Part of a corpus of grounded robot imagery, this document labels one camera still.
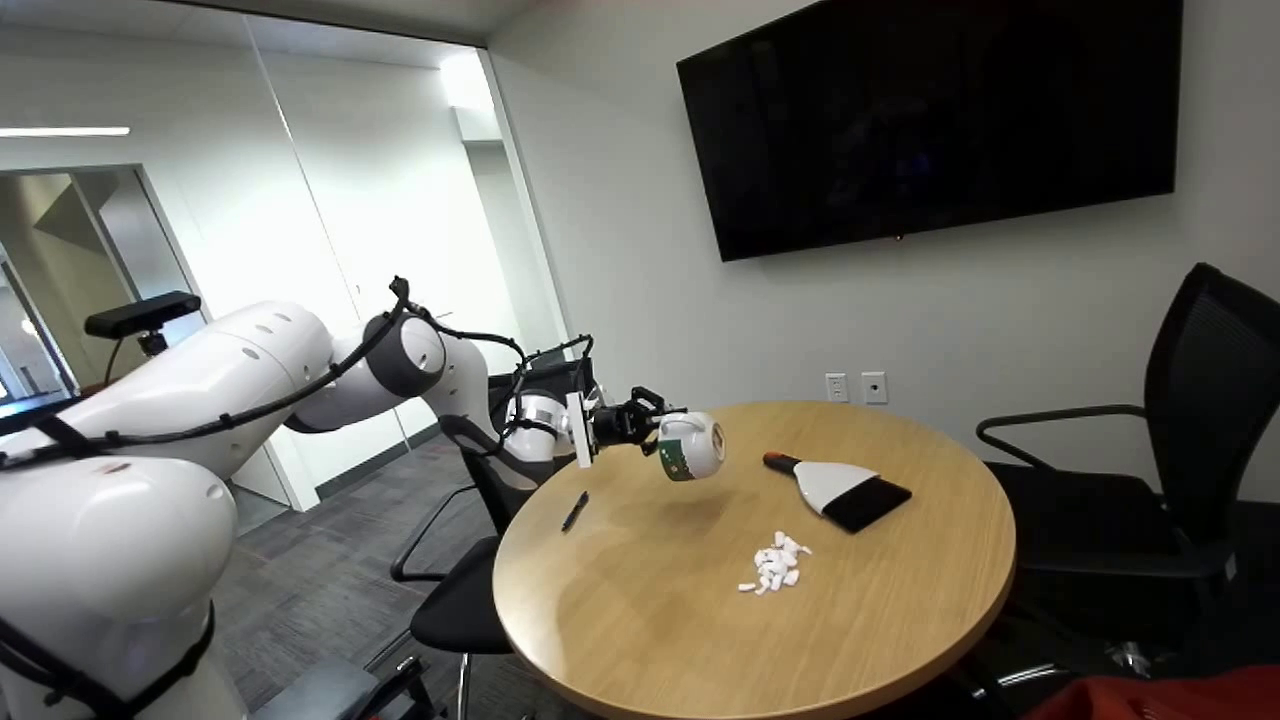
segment ceiling light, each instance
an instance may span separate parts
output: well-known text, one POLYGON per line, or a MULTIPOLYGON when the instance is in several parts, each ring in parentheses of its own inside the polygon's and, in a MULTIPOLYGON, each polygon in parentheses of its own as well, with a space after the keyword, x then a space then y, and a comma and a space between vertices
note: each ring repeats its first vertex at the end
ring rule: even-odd
POLYGON ((489 75, 477 52, 452 52, 438 61, 443 105, 452 110, 492 110, 489 75))
POLYGON ((128 128, 0 128, 0 140, 2 136, 128 136, 128 128))

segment mesh chair back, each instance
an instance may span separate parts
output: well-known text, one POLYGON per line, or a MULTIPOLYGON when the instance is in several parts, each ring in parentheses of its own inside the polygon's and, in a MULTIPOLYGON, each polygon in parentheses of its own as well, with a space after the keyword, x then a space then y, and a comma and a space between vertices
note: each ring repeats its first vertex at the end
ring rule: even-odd
POLYGON ((1280 303, 1194 263, 1144 383, 1160 490, 1189 545, 1227 541, 1249 456, 1280 403, 1280 303))
POLYGON ((529 499, 529 493, 505 484, 485 451, 464 448, 464 464, 466 464, 466 478, 489 508, 492 528, 505 533, 511 526, 511 515, 521 514, 521 503, 529 499))

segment marker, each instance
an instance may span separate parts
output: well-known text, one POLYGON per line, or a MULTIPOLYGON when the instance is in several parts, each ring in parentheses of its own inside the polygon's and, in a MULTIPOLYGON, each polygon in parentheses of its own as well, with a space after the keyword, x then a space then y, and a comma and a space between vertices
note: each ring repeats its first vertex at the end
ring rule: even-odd
POLYGON ((571 514, 564 515, 558 533, 571 533, 576 515, 586 508, 586 493, 576 497, 571 514))

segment gray carpet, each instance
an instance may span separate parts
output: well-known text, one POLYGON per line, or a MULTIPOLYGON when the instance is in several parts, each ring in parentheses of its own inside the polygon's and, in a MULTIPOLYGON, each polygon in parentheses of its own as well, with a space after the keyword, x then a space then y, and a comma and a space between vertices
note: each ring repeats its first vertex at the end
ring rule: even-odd
MULTIPOLYGON (((433 586, 395 586, 388 569, 420 522, 466 471, 446 440, 424 440, 388 464, 353 471, 320 508, 277 515, 236 541, 215 589, 226 669, 249 710, 268 705, 289 679, 320 660, 371 673, 395 669, 406 653, 424 660, 438 705, 452 695, 456 658, 405 639, 406 616, 433 586)), ((464 493, 420 545, 410 569, 446 569, 492 526, 477 493, 464 493)), ((511 658, 471 663, 471 717, 576 717, 549 705, 544 689, 511 669, 511 658)))
POLYGON ((283 503, 245 490, 233 490, 233 497, 236 497, 236 538, 249 538, 289 514, 283 503))

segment cup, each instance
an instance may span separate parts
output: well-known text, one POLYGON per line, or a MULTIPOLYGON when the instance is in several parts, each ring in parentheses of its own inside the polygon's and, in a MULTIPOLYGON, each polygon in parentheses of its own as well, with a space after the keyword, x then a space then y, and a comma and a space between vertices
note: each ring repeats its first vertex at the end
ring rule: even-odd
POLYGON ((725 464, 721 426, 702 411, 658 418, 651 443, 668 481, 717 478, 725 464))

